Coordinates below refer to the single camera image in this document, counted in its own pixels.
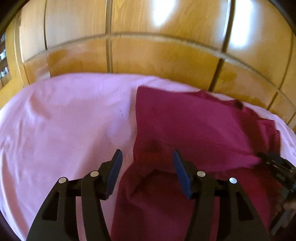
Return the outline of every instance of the wooden headboard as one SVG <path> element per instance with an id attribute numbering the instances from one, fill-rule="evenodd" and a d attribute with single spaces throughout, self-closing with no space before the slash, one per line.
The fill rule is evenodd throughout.
<path id="1" fill-rule="evenodd" d="M 296 37 L 267 0 L 30 0 L 6 32 L 11 80 L 156 75 L 261 106 L 296 130 Z"/>

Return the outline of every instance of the maroon cloth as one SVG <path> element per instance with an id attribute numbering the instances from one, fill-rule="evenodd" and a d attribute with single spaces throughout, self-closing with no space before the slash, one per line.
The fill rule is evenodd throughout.
<path id="1" fill-rule="evenodd" d="M 217 179 L 235 177 L 269 226 L 279 184 L 256 156 L 280 151 L 272 120 L 241 102 L 220 101 L 204 91 L 173 93 L 140 87 L 136 97 L 134 162 L 118 190 L 113 241 L 183 241 L 194 200 L 181 191 L 172 161 L 179 149 L 198 170 Z M 211 240 L 216 240 L 215 207 Z"/>

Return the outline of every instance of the mattress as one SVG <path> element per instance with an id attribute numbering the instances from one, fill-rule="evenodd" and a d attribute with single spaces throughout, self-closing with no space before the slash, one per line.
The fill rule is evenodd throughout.
<path id="1" fill-rule="evenodd" d="M 123 151 L 123 166 L 112 196 L 102 201 L 111 231 L 118 183 L 133 161 L 135 101 L 139 86 L 175 92 L 199 89 L 154 76 L 66 74 L 30 85 L 0 110 L 0 210 L 25 240 L 41 204 L 56 181 L 84 177 Z M 232 98 L 210 93 L 221 100 Z M 296 164 L 296 135 L 278 116 L 244 103 L 260 117 L 275 121 L 281 156 Z M 81 241 L 86 240 L 77 198 Z"/>

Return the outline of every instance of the black mechanical device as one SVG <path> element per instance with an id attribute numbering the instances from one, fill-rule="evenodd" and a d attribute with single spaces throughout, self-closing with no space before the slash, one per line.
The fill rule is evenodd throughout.
<path id="1" fill-rule="evenodd" d="M 122 152 L 117 150 L 111 161 L 82 179 L 69 181 L 61 177 L 37 213 L 27 241 L 78 241 L 77 196 L 82 200 L 87 241 L 111 241 L 100 200 L 112 194 L 122 158 Z M 220 197 L 218 241 L 270 240 L 256 209 L 235 178 L 216 180 L 197 171 L 193 163 L 183 160 L 179 151 L 173 153 L 173 163 L 183 193 L 196 200 L 185 241 L 209 241 L 215 196 Z"/>
<path id="2" fill-rule="evenodd" d="M 288 160 L 280 157 L 279 155 L 269 152 L 268 154 L 259 153 L 259 157 L 269 167 L 270 171 L 274 175 L 275 179 L 283 185 L 281 192 L 282 201 L 290 201 L 296 199 L 296 167 L 293 166 Z M 273 219 L 270 232 L 272 235 L 276 235 L 279 229 L 283 226 L 283 223 L 291 216 L 292 210 L 282 210 Z"/>

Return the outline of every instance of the silver screw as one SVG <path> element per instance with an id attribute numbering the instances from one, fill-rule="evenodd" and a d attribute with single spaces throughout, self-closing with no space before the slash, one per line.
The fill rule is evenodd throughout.
<path id="1" fill-rule="evenodd" d="M 60 179 L 59 179 L 59 183 L 64 183 L 64 182 L 66 182 L 67 181 L 67 179 L 65 178 L 65 177 L 61 177 Z"/>
<path id="2" fill-rule="evenodd" d="M 233 184 L 237 183 L 237 180 L 234 177 L 229 178 L 229 181 Z"/>
<path id="3" fill-rule="evenodd" d="M 92 177 L 97 177 L 98 175 L 99 175 L 99 172 L 98 171 L 91 172 L 91 176 Z"/>
<path id="4" fill-rule="evenodd" d="M 199 172 L 197 172 L 197 175 L 199 177 L 204 177 L 205 176 L 205 173 L 203 171 L 199 171 Z"/>

